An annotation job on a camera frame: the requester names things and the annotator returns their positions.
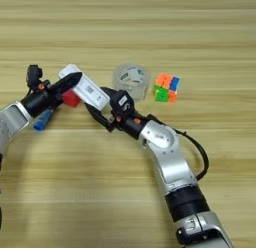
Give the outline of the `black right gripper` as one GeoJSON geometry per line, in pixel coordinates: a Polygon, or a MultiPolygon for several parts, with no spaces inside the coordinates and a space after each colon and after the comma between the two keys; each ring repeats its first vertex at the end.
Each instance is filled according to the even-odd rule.
{"type": "MultiPolygon", "coordinates": [[[[116,90],[108,87],[102,87],[101,90],[106,93],[110,99],[112,99],[117,93],[116,90]]],[[[109,132],[117,129],[119,131],[127,133],[134,139],[139,138],[140,133],[148,122],[148,120],[140,115],[135,109],[131,109],[127,113],[124,113],[121,110],[112,109],[112,118],[107,119],[103,116],[101,111],[94,106],[86,103],[85,107],[87,108],[93,119],[101,124],[109,132]]]]}

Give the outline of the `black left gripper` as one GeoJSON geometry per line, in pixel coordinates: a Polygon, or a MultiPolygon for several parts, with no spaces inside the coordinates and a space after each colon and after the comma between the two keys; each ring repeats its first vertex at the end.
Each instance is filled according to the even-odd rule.
{"type": "Polygon", "coordinates": [[[70,73],[50,88],[33,92],[21,100],[29,115],[33,118],[39,116],[48,108],[57,108],[63,103],[62,94],[74,88],[82,77],[81,72],[70,73]]]}

